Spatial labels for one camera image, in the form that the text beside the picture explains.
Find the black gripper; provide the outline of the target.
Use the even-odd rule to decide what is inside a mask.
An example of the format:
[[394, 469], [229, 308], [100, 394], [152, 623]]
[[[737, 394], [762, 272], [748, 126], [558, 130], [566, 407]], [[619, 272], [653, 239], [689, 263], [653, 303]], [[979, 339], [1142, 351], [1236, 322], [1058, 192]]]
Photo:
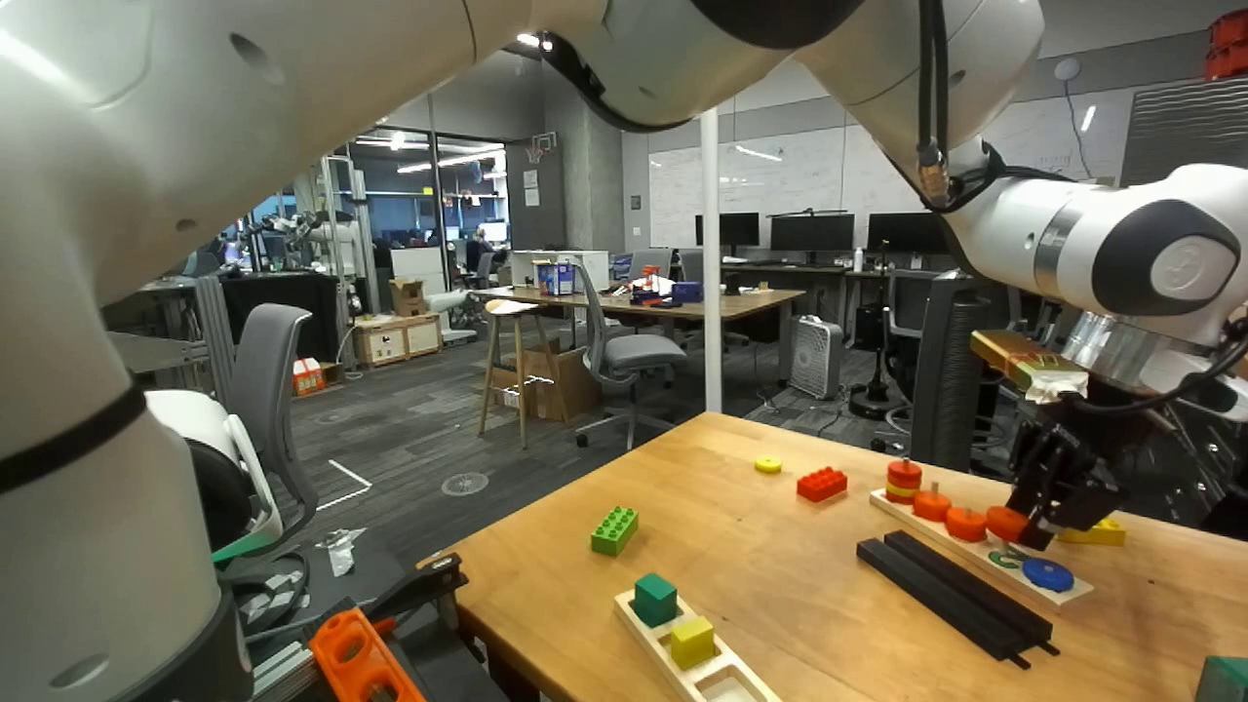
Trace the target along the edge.
[[1190, 402], [1048, 407], [1017, 430], [1012, 469], [1025, 547], [1114, 512], [1236, 536], [1236, 425]]

